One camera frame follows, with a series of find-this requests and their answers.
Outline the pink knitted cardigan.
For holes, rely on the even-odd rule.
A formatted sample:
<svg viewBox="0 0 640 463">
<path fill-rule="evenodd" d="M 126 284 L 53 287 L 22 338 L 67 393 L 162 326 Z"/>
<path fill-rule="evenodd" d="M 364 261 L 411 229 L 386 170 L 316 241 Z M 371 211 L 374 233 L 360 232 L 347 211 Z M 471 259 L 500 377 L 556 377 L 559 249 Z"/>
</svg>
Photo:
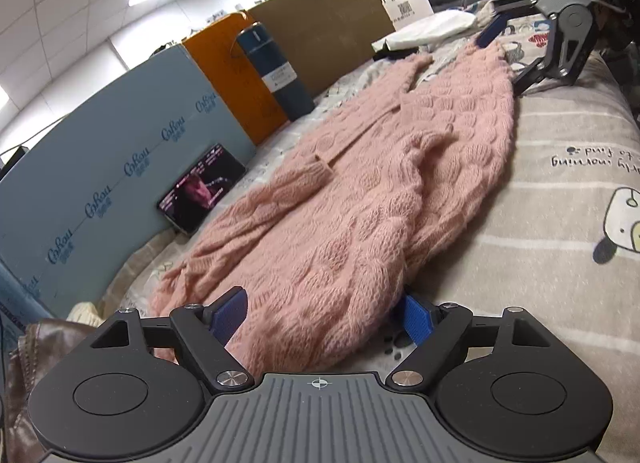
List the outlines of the pink knitted cardigan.
<svg viewBox="0 0 640 463">
<path fill-rule="evenodd" d="M 248 313 L 228 348 L 257 376 L 326 370 L 367 342 L 475 217 L 510 157 L 503 48 L 467 45 L 420 82 L 431 60 L 390 64 L 304 134 L 160 279 L 151 315 L 243 287 Z"/>
</svg>

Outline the folded white garment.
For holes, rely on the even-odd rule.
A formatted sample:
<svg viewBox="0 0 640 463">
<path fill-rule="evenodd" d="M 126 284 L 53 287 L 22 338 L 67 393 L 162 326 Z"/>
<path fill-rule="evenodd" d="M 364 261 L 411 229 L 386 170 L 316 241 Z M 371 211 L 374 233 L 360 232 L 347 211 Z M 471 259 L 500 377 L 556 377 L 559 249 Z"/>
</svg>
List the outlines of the folded white garment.
<svg viewBox="0 0 640 463">
<path fill-rule="evenodd" d="M 460 10 L 444 10 L 413 22 L 401 30 L 372 42 L 375 53 L 383 50 L 400 51 L 437 44 L 451 36 L 469 30 L 476 22 L 476 15 Z"/>
</svg>

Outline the cream knitted garment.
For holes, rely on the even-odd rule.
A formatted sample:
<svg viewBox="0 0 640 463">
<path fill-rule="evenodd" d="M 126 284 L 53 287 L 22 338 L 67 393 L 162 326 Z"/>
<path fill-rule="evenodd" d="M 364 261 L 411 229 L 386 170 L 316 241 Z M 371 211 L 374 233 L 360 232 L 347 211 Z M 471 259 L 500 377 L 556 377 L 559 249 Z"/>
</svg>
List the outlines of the cream knitted garment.
<svg viewBox="0 0 640 463">
<path fill-rule="evenodd" d="M 89 325 L 89 327 L 99 327 L 104 322 L 98 309 L 96 309 L 96 305 L 91 301 L 77 303 L 68 313 L 66 320 Z"/>
</svg>

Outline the smartphone with lit screen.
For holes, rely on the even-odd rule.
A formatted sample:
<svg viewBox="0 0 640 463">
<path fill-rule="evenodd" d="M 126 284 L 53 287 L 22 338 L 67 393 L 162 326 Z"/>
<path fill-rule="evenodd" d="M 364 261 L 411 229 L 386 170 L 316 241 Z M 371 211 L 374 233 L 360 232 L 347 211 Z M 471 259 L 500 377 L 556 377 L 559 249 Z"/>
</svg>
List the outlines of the smartphone with lit screen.
<svg viewBox="0 0 640 463">
<path fill-rule="evenodd" d="M 156 208 L 172 227 L 194 235 L 245 173 L 245 166 L 217 143 L 183 173 Z"/>
</svg>

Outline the patterned bed sheet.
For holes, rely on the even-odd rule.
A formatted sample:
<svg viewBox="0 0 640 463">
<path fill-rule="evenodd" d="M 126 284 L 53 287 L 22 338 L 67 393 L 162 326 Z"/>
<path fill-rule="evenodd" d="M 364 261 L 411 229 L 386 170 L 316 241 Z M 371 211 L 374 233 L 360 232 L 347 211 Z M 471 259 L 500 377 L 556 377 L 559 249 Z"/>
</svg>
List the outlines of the patterned bed sheet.
<svg viewBox="0 0 640 463">
<path fill-rule="evenodd" d="M 322 94 L 318 108 L 258 149 L 225 208 L 266 182 L 307 131 L 388 67 L 366 63 Z M 518 100 L 514 153 L 491 201 L 412 287 L 429 301 L 454 301 L 482 316 L 526 308 L 608 385 L 612 421 L 600 444 L 607 462 L 639 462 L 639 252 L 605 235 L 625 217 L 614 195 L 639 209 L 639 129 L 610 70 L 593 53 L 574 86 L 541 82 Z M 215 209 L 207 221 L 221 212 Z M 134 306 L 142 316 L 160 275 L 195 243 L 155 235 L 122 265 L 98 309 L 106 318 Z"/>
</svg>

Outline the brown leather jacket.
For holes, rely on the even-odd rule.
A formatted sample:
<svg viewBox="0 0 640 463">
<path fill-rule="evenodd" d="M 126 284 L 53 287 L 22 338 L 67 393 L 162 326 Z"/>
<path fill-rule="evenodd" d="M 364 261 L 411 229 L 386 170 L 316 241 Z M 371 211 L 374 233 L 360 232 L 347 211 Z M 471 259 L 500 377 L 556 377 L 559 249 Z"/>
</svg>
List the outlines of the brown leather jacket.
<svg viewBox="0 0 640 463">
<path fill-rule="evenodd" d="M 35 386 L 80 342 L 104 322 L 93 324 L 43 319 L 29 324 L 9 355 L 4 387 L 2 462 L 40 462 L 43 448 L 32 426 L 27 406 Z"/>
</svg>

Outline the brown cardboard box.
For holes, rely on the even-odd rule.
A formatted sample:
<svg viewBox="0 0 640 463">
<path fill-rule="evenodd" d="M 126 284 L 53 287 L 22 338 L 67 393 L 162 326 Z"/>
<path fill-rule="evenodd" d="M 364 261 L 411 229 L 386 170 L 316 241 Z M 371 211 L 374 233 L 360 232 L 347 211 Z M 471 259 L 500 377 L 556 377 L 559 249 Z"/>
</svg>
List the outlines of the brown cardboard box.
<svg viewBox="0 0 640 463">
<path fill-rule="evenodd" d="M 394 31 L 380 0 L 268 0 L 250 15 L 314 97 L 371 60 L 372 44 Z"/>
</svg>

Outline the blue-grey Cabau cardboard box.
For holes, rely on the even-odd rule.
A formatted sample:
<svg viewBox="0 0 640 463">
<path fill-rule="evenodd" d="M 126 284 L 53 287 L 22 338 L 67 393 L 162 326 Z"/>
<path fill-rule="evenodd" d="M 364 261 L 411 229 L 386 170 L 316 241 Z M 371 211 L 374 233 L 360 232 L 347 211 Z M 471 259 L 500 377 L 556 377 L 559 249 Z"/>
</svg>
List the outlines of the blue-grey Cabau cardboard box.
<svg viewBox="0 0 640 463">
<path fill-rule="evenodd" d="M 166 228 L 157 202 L 213 145 L 256 148 L 186 49 L 171 47 L 99 91 L 1 181 L 1 310 L 25 325 L 94 301 Z"/>
</svg>

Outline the orange cardboard box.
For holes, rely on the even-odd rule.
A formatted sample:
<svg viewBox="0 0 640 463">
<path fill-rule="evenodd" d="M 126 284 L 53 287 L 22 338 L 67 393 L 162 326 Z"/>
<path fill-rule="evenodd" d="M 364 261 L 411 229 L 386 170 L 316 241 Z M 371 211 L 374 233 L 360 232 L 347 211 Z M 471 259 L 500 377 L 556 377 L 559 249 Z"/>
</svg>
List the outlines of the orange cardboard box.
<svg viewBox="0 0 640 463">
<path fill-rule="evenodd" d="M 260 145 L 285 124 L 286 116 L 236 42 L 254 22 L 243 11 L 227 14 L 182 44 L 250 140 Z"/>
</svg>

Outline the dark blue vacuum bottle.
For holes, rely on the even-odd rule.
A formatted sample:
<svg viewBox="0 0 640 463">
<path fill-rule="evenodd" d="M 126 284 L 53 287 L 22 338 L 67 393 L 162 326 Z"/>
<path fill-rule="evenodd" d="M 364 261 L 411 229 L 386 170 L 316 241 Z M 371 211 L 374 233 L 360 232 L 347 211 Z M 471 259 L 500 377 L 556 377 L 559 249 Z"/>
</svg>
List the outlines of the dark blue vacuum bottle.
<svg viewBox="0 0 640 463">
<path fill-rule="evenodd" d="M 235 42 L 290 122 L 314 111 L 314 99 L 264 24 L 255 22 L 242 28 Z"/>
</svg>

